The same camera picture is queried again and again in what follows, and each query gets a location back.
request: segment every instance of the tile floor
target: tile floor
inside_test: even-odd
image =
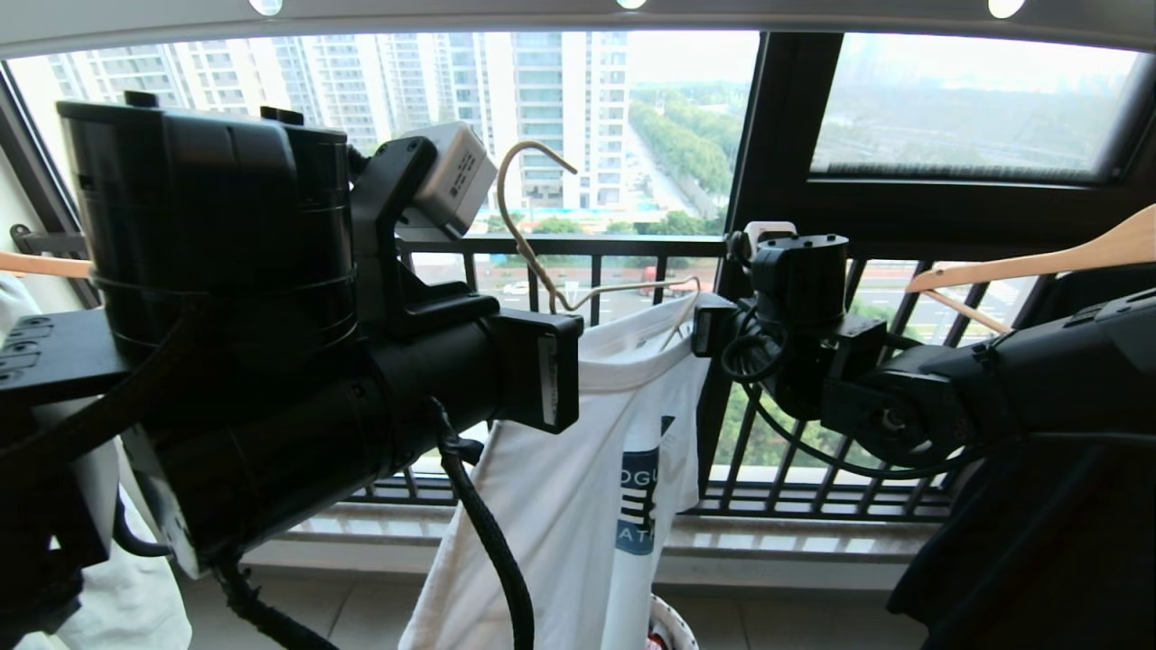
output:
[[[262,588],[266,603],[342,650],[397,648],[421,591],[413,579],[261,569],[252,582]],[[181,590],[193,623],[193,650],[279,648],[225,608],[212,579],[183,582]],[[686,586],[657,591],[682,614],[704,650],[904,650],[918,649],[926,636],[918,623],[887,613],[881,593],[704,592]]]

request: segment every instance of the white t-shirt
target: white t-shirt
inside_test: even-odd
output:
[[[686,304],[587,331],[578,421],[556,436],[498,422],[473,471],[529,589],[535,648],[645,642],[662,544],[674,514],[698,501],[696,409],[709,362],[690,354],[689,323],[661,349]],[[400,647],[509,650],[512,642],[501,583],[459,505]]]

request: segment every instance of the logo print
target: logo print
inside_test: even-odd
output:
[[[670,428],[674,418],[662,416],[661,433]],[[650,555],[654,551],[654,489],[658,486],[659,448],[622,453],[622,509],[615,547],[632,555]]]

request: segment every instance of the ceiling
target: ceiling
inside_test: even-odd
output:
[[[81,49],[351,31],[480,29],[764,29],[992,36],[1151,51],[1151,0],[1027,0],[1007,20],[987,0],[283,0],[274,17],[249,0],[13,2],[0,58]]]

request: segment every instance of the high-rise building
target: high-rise building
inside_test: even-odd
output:
[[[393,132],[377,36],[303,36],[301,42],[301,67],[317,99],[318,126],[344,131],[351,145],[373,153]],[[286,74],[299,64],[280,59],[279,65]]]
[[[624,191],[623,132],[629,91],[625,32],[449,35],[458,118],[495,157],[518,140],[550,147],[520,158],[521,207],[617,207]]]
[[[388,34],[206,40],[54,54],[66,98],[232,113],[264,104],[344,131],[365,153],[405,132],[467,123],[497,158],[534,139],[579,169],[524,154],[518,208],[618,207],[629,106],[627,32]]]
[[[394,135],[457,119],[450,97],[445,34],[377,37]]]

